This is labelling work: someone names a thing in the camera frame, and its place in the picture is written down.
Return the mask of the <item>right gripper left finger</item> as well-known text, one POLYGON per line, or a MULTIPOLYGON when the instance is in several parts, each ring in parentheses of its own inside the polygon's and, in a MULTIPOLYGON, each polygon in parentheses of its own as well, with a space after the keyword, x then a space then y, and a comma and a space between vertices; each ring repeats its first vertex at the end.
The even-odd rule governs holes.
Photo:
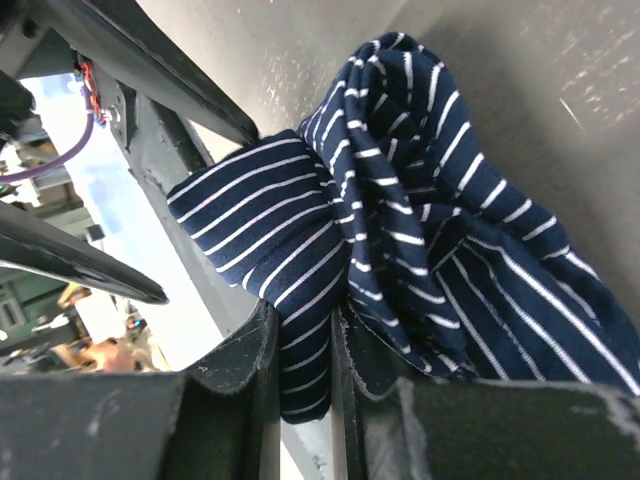
POLYGON ((5 479, 276 479, 279 319, 249 320, 173 373, 1 379, 5 479))

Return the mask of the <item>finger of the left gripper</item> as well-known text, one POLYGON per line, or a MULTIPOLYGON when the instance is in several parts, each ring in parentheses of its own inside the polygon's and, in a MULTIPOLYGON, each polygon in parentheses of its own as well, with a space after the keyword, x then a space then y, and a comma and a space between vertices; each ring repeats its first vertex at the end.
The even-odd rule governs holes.
POLYGON ((50 25, 113 78, 241 145, 259 139, 254 121, 135 1, 46 1, 50 25))
POLYGON ((147 304, 168 297, 151 278, 14 206, 1 205, 1 265, 147 304))

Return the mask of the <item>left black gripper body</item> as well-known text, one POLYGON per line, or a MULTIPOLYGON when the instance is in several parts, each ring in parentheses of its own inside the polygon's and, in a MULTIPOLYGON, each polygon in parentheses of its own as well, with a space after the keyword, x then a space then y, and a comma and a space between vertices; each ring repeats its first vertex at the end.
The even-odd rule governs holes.
POLYGON ((61 35, 67 22, 54 23, 63 7, 78 1, 3 1, 1 3, 1 143, 18 137, 33 116, 33 95, 23 78, 79 71, 78 54, 61 35))

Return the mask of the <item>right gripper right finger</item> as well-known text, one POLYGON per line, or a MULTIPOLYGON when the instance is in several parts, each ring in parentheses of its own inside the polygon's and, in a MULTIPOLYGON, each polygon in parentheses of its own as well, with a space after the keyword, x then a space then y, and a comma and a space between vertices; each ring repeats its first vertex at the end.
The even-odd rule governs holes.
POLYGON ((578 383, 432 380, 332 317, 338 479, 635 479, 639 404, 578 383))

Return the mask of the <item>dark blue striped underwear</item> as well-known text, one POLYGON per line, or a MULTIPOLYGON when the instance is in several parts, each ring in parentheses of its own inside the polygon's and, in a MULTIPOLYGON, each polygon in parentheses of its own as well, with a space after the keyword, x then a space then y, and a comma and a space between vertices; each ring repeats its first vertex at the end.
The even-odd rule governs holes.
POLYGON ((639 337, 557 218, 485 158, 454 78, 413 38, 360 46, 294 130, 241 148, 179 211, 216 271, 280 322, 284 421, 331 403, 344 309, 432 378, 639 392, 639 337))

